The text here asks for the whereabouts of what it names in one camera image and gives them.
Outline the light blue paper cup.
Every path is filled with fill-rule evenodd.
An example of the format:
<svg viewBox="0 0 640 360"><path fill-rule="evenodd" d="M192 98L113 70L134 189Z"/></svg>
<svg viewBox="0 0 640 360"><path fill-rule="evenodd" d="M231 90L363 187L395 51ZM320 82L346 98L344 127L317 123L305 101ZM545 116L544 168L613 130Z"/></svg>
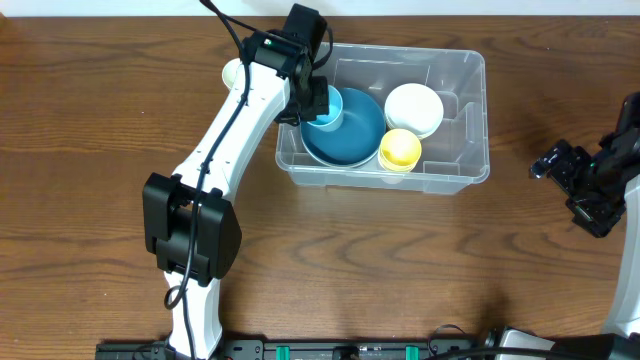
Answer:
<svg viewBox="0 0 640 360"><path fill-rule="evenodd" d="M343 122L343 98L341 93L334 87L328 86L328 110L325 115L318 115L314 121L308 122L312 128L324 132L337 130Z"/></svg>

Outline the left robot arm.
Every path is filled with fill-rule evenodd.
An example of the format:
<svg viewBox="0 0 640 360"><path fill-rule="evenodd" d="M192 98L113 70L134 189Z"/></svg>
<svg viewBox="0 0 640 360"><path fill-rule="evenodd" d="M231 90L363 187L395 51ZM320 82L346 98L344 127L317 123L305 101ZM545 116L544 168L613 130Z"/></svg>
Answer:
<svg viewBox="0 0 640 360"><path fill-rule="evenodd" d="M169 289L173 328L160 355L209 359L222 338L220 281L240 248L233 208L240 180L272 123L298 126L329 111L317 56L332 31L316 10L294 4L282 29L233 39L240 67L196 148L171 176L153 173L142 192L145 246Z"/></svg>

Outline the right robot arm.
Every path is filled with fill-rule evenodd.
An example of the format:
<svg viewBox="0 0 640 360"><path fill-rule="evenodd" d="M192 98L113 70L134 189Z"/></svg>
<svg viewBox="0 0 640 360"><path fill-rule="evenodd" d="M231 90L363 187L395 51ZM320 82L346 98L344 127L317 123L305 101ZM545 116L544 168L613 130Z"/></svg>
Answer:
<svg viewBox="0 0 640 360"><path fill-rule="evenodd" d="M626 219L614 300L598 335L546 339L506 327L486 337L487 359L637 359L639 357L639 94L628 95L616 128L591 155L559 140L531 166L567 195L572 222L596 238Z"/></svg>

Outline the cream paper cup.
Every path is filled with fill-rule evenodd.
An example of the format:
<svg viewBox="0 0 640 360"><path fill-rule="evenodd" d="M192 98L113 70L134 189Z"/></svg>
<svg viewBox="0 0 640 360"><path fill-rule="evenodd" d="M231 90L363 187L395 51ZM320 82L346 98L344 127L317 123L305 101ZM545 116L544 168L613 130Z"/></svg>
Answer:
<svg viewBox="0 0 640 360"><path fill-rule="evenodd" d="M222 70L222 81L228 90L230 90L235 82L237 70L242 66L239 58L234 58L225 64Z"/></svg>

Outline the white small bowl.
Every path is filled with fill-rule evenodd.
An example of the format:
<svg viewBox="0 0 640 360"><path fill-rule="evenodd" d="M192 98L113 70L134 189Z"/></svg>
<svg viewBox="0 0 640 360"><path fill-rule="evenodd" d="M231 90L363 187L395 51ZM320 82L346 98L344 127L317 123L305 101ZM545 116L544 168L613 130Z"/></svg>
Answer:
<svg viewBox="0 0 640 360"><path fill-rule="evenodd" d="M384 115L390 129L405 129L424 139L441 125L444 105L431 88L407 83L389 93L384 103Z"/></svg>

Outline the yellow cup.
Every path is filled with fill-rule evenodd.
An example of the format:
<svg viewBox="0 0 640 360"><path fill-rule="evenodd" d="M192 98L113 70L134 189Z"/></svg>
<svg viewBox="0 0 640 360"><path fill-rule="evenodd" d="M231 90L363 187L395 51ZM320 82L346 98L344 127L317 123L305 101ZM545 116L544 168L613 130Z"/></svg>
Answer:
<svg viewBox="0 0 640 360"><path fill-rule="evenodd" d="M422 155L420 139L406 129L392 129L385 133L378 149L382 169L392 172L411 172Z"/></svg>

